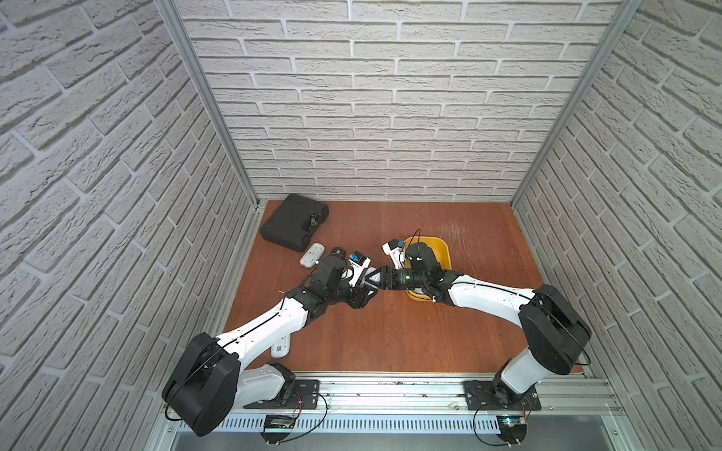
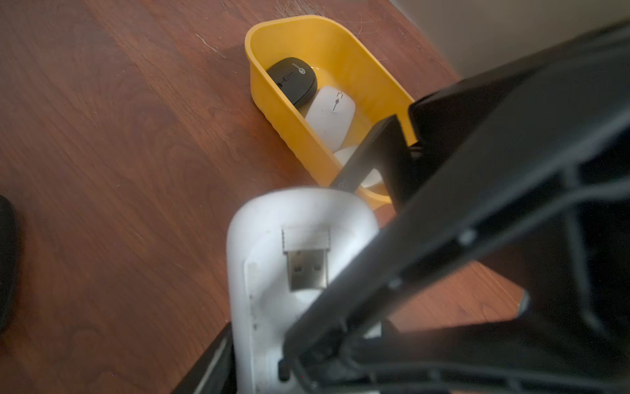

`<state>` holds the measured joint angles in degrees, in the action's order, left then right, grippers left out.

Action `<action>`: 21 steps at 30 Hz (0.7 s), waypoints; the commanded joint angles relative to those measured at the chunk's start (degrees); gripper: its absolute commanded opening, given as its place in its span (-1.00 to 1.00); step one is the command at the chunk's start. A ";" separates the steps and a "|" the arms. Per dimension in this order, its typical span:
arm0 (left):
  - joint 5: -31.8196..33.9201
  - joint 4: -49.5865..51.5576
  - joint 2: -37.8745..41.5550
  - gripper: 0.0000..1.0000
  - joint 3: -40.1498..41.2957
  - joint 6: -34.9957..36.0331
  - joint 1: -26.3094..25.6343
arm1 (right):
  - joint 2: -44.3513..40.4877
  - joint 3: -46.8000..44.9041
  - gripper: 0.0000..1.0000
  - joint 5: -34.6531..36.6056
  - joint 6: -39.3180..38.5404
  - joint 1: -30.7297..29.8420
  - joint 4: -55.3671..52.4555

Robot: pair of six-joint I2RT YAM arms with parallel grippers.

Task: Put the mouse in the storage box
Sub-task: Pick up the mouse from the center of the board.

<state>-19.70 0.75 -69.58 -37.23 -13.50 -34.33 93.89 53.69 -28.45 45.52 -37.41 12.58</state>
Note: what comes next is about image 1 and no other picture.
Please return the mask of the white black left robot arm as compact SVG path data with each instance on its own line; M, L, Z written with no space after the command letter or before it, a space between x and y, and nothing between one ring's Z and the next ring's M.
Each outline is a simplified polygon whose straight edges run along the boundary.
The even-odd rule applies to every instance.
M182 421L203 437L236 406L258 401L286 405L295 375L281 364L248 366L282 339L319 319L334 304L365 307L381 277L370 259L354 253L323 257L302 283L253 321L219 336L194 336L165 383L162 398L169 421Z

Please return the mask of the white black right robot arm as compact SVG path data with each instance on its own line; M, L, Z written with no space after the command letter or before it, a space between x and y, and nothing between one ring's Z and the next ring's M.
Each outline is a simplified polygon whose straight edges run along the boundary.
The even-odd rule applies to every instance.
M406 263L381 267L365 280L384 291L419 289L434 303L478 310L523 331L526 349L494 376L490 392L497 403L510 405L547 376L583 365L579 358L588 356L592 330L555 287L517 289L444 270L424 242L411 244L404 257Z

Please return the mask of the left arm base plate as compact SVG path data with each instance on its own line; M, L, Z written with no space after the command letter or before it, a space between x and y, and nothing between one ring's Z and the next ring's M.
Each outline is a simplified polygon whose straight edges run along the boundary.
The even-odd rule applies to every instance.
M244 405L246 410L315 410L319 401L320 381L296 379L293 387L285 385L273 400L260 400Z

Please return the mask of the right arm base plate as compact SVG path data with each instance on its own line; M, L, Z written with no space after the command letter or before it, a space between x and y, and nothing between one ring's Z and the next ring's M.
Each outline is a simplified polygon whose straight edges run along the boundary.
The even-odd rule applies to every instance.
M464 381L462 386L467 409L470 412L477 410L535 412L542 409L540 396L534 385L524 394L516 394L494 381Z

